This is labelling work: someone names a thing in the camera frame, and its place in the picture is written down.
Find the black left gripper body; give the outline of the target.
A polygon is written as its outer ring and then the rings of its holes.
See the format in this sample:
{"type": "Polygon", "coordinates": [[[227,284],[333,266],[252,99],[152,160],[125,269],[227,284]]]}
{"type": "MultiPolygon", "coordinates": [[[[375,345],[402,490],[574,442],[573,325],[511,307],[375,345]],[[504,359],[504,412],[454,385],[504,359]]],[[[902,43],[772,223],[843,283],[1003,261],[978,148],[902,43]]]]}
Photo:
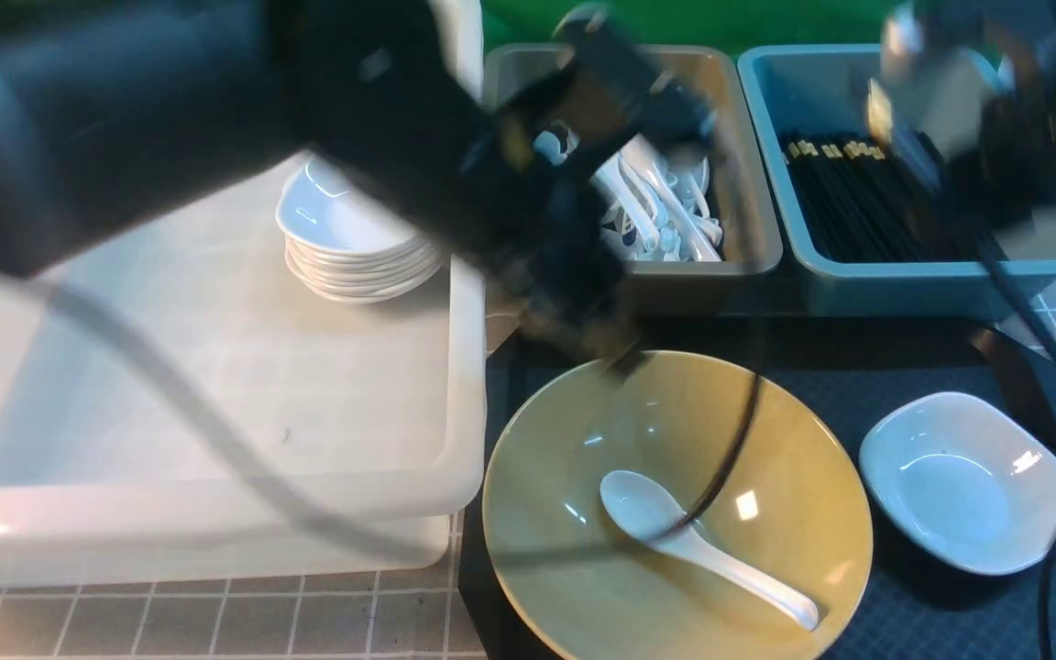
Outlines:
{"type": "Polygon", "coordinates": [[[494,110],[517,181],[496,212],[510,221],[501,247],[475,266],[528,333],[578,358],[641,363],[627,267],[600,233],[609,200],[598,171],[634,138],[668,159],[708,158],[717,118],[607,5],[569,11],[555,35],[568,61],[494,110]]]}

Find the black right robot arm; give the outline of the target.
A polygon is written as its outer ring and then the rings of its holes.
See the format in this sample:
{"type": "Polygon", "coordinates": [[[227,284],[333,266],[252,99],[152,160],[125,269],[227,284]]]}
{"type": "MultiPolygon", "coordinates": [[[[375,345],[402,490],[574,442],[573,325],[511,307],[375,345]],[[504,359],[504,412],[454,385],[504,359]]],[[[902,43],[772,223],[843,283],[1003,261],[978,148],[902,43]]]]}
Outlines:
{"type": "Polygon", "coordinates": [[[884,82],[867,86],[872,137],[888,147],[934,206],[993,231],[1056,205],[1056,1],[906,1],[885,17],[884,82]],[[950,156],[927,153],[897,112],[889,86],[925,78],[948,56],[989,46],[1008,84],[982,103],[972,142],[950,156]]]}

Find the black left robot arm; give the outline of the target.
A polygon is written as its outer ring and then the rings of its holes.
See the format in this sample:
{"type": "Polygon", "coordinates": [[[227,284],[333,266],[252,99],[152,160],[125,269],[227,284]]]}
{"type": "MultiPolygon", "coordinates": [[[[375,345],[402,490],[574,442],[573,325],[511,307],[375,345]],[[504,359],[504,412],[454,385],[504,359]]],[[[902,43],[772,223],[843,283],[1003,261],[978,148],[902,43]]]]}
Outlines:
{"type": "Polygon", "coordinates": [[[483,108],[427,1],[131,1],[0,35],[0,274],[29,279],[299,150],[527,306],[570,354],[636,346],[600,164],[720,154],[708,103],[597,5],[561,71],[483,108]]]}

